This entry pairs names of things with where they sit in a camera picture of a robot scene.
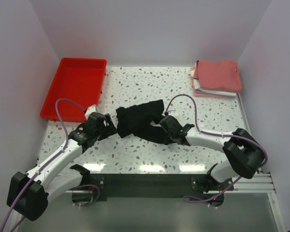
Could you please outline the black t shirt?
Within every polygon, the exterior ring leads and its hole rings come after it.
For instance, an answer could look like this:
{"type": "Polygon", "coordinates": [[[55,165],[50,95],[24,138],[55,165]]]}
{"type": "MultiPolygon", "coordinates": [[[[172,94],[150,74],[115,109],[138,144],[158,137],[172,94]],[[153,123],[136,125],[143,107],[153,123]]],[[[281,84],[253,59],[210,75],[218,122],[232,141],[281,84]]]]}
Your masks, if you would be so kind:
{"type": "Polygon", "coordinates": [[[174,141],[158,126],[164,118],[163,111],[164,103],[162,100],[150,101],[128,108],[117,108],[118,135],[124,138],[133,134],[149,142],[165,145],[173,144],[174,141]]]}

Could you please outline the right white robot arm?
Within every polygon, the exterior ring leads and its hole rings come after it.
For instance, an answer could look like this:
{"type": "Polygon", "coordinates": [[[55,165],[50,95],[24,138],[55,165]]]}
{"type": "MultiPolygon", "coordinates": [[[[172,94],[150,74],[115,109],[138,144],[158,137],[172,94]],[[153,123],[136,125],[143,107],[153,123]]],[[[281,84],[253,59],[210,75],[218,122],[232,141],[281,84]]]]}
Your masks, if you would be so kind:
{"type": "Polygon", "coordinates": [[[233,177],[251,179],[268,160],[261,145],[241,128],[227,133],[201,130],[193,124],[182,126],[171,115],[164,117],[159,125],[179,145],[201,146],[226,155],[226,161],[214,164],[200,181],[196,181],[205,192],[218,189],[233,177]]]}

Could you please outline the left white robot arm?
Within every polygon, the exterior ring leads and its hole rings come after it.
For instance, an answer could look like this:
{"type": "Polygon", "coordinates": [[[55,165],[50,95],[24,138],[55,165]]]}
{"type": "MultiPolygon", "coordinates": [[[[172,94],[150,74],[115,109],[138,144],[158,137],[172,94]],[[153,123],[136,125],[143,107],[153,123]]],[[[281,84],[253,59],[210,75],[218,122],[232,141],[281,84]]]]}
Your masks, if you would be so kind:
{"type": "Polygon", "coordinates": [[[50,193],[46,188],[75,158],[85,153],[97,141],[117,133],[111,116],[91,113],[85,123],[71,131],[67,140],[42,163],[11,178],[7,205],[30,221],[38,219],[48,206],[50,193]]]}

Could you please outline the lavender folded t shirt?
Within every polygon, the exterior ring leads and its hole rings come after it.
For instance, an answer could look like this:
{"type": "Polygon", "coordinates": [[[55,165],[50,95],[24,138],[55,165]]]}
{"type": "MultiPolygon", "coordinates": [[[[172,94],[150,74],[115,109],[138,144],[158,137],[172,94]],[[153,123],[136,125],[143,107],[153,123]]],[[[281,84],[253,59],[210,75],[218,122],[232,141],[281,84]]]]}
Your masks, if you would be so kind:
{"type": "Polygon", "coordinates": [[[224,97],[235,97],[236,93],[233,92],[225,92],[225,91],[211,91],[211,90],[202,90],[202,89],[197,89],[195,90],[196,93],[200,94],[212,94],[212,95],[219,95],[219,96],[224,96],[224,97]]]}

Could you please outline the red plastic tray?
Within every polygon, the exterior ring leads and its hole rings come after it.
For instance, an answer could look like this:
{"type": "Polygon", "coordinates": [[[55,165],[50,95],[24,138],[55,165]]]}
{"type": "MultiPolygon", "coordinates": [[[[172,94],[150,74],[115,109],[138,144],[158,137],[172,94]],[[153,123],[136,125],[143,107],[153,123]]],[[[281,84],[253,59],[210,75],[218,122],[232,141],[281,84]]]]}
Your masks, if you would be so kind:
{"type": "Polygon", "coordinates": [[[58,120],[55,103],[60,98],[70,99],[84,109],[98,105],[106,66],[105,59],[62,58],[41,109],[41,118],[58,120]]]}

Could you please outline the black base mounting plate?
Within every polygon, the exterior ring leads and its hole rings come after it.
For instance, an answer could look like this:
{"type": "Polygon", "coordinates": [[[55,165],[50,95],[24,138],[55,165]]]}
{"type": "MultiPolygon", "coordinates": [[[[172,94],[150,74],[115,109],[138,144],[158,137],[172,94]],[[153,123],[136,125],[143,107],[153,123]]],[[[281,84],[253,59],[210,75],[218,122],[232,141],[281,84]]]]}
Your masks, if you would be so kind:
{"type": "Polygon", "coordinates": [[[220,206],[226,189],[233,190],[231,179],[219,183],[208,174],[87,174],[71,191],[72,202],[82,205],[108,198],[183,198],[220,206]]]}

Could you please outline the pink folded t shirt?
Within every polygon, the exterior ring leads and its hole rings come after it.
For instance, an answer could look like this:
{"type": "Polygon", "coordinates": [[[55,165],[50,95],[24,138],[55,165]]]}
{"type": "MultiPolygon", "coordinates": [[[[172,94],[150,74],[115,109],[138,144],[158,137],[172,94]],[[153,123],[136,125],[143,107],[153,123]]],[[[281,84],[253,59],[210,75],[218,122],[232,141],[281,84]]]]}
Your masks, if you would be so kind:
{"type": "Polygon", "coordinates": [[[193,79],[204,90],[239,93],[243,89],[238,62],[234,60],[197,60],[193,79]]]}

